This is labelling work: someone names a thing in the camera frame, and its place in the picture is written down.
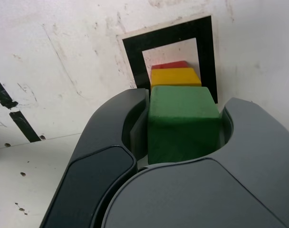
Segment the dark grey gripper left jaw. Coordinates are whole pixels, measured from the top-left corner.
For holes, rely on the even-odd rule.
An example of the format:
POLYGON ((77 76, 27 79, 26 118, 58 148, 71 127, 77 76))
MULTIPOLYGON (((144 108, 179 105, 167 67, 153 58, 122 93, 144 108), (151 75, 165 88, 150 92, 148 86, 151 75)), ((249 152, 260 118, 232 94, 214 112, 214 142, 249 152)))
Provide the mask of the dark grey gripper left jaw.
POLYGON ((148 106, 146 89, 128 89, 89 119, 41 222, 43 228, 99 228, 118 189, 137 173, 130 132, 148 106))

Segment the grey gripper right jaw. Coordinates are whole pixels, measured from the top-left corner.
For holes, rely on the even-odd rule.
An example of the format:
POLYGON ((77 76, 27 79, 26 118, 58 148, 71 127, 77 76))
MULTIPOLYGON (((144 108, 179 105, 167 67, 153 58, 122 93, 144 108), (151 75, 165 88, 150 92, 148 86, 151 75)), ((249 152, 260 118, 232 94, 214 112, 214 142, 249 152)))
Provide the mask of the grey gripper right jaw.
POLYGON ((104 228, 289 228, 289 132, 259 105, 230 99, 226 144, 150 165, 112 198, 104 228))

